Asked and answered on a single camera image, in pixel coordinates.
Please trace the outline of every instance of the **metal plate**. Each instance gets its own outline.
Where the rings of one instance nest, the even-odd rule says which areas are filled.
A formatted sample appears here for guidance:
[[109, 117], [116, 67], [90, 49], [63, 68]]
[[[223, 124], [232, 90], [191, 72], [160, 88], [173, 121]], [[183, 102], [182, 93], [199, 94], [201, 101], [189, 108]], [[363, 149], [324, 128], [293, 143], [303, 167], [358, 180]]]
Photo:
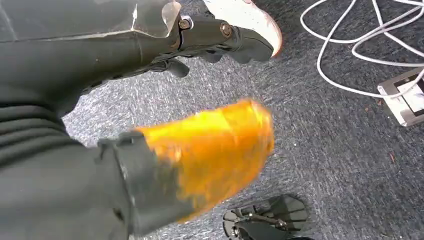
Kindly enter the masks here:
[[[378, 85], [377, 89], [383, 95], [397, 94], [408, 88], [409, 83], [413, 81], [422, 70], [423, 68], [419, 67], [401, 74], [381, 83]], [[423, 99], [424, 79], [421, 79], [411, 91], [403, 96], [384, 98], [385, 103], [390, 108], [399, 124], [404, 127], [412, 126], [424, 121]]]

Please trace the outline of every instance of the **screw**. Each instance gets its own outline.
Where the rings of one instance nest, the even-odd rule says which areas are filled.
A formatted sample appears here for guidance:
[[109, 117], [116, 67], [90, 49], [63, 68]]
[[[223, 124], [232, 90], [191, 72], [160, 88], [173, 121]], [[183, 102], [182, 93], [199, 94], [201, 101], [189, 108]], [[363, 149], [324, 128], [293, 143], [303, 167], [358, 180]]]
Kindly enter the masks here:
[[226, 38], [229, 38], [231, 36], [231, 34], [233, 33], [233, 29], [227, 23], [221, 24], [220, 30], [221, 30], [222, 35]]
[[190, 22], [186, 19], [183, 19], [183, 20], [178, 22], [178, 26], [182, 30], [189, 29], [190, 28]]
[[234, 237], [238, 237], [239, 236], [239, 234], [240, 234], [240, 232], [239, 232], [239, 230], [237, 229], [237, 228], [233, 228], [232, 229], [232, 233], [231, 233], [231, 235], [233, 235]]

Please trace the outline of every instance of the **metal frame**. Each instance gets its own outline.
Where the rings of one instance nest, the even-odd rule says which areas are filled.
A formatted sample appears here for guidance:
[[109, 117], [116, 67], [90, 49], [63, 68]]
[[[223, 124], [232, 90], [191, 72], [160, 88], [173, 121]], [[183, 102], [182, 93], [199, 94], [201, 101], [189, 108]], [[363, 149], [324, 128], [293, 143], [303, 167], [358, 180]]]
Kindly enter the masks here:
[[[383, 95], [398, 94], [399, 90], [396, 86], [396, 83], [404, 81], [405, 79], [411, 76], [417, 75], [422, 70], [423, 68], [419, 67], [419, 68], [415, 68], [414, 70], [405, 72], [390, 80], [380, 83], [377, 89]], [[393, 115], [396, 117], [400, 125], [404, 127], [409, 127], [409, 126], [418, 124], [420, 122], [424, 122], [424, 114], [416, 116], [414, 114], [414, 111], [412, 111], [412, 109], [410, 108], [410, 106], [407, 104], [407, 102], [402, 96], [395, 97], [395, 98], [386, 97], [384, 98], [384, 100], [387, 106], [390, 108]]]

